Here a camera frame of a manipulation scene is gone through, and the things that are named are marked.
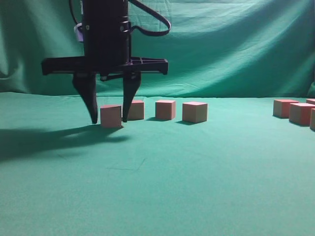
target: cube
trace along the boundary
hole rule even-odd
[[[176,101],[159,100],[156,102],[156,119],[171,120],[176,116]]]
[[[274,100],[273,115],[279,118],[289,118],[290,104],[299,103],[299,101],[291,99],[276,99]]]
[[[311,111],[311,124],[310,129],[315,131],[315,109],[312,109]]]
[[[289,121],[302,126],[309,126],[311,123],[311,110],[315,104],[310,103],[291,103]]]
[[[128,113],[128,120],[139,119],[144,119],[144,101],[133,100]]]
[[[315,104],[315,99],[306,99],[306,103]]]
[[[184,102],[183,121],[200,123],[207,121],[208,104],[204,102]]]
[[[122,106],[121,105],[101,106],[100,124],[104,128],[122,127]]]

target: small cube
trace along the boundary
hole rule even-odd
[[[299,101],[291,99],[276,99],[274,100],[273,115],[279,118],[289,118],[290,104],[299,103]]]
[[[306,99],[306,103],[315,104],[315,99]]]
[[[311,111],[311,124],[310,129],[315,131],[315,109],[313,108]]]
[[[141,100],[132,101],[129,113],[128,120],[139,120],[144,119],[144,102]]]
[[[289,121],[302,126],[309,126],[311,123],[311,110],[315,104],[291,103]]]
[[[156,119],[171,120],[176,116],[176,101],[159,100],[156,102]]]
[[[122,106],[104,105],[100,107],[100,124],[104,128],[119,128],[122,126]]]
[[[183,121],[200,123],[207,121],[208,103],[204,102],[184,102]]]

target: green fabric surface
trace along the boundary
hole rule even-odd
[[[314,96],[313,0],[142,2],[167,17],[172,30],[164,37],[134,32],[133,56],[169,61],[167,76],[143,76],[139,96]],[[164,30],[132,5],[130,20]],[[83,54],[73,27],[66,0],[2,0],[0,91],[76,94],[70,75],[42,76],[40,67],[45,57]],[[97,89],[121,96],[122,81],[98,82]]]
[[[117,130],[79,97],[0,93],[0,235],[313,235],[315,133],[273,98],[175,98],[170,121],[137,99],[145,119]],[[182,123],[185,101],[208,121]]]

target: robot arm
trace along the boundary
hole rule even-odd
[[[96,74],[102,81],[123,78],[123,122],[132,100],[141,84],[141,73],[168,72],[165,59],[131,56],[131,33],[137,29],[147,36],[164,36],[170,32],[170,22],[138,0],[130,3],[163,22],[168,30],[155,32],[139,26],[131,26],[128,20],[127,0],[81,0],[82,23],[77,22],[69,0],[71,15],[76,23],[77,40],[83,42],[84,56],[46,58],[42,62],[44,75],[67,73],[73,75],[73,86],[82,97],[90,113],[92,123],[97,123]]]

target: green table surface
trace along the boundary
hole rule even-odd
[[[0,93],[1,236],[314,235],[315,132],[275,98],[136,99],[144,120],[104,129],[80,97]],[[208,121],[181,122],[187,101]]]

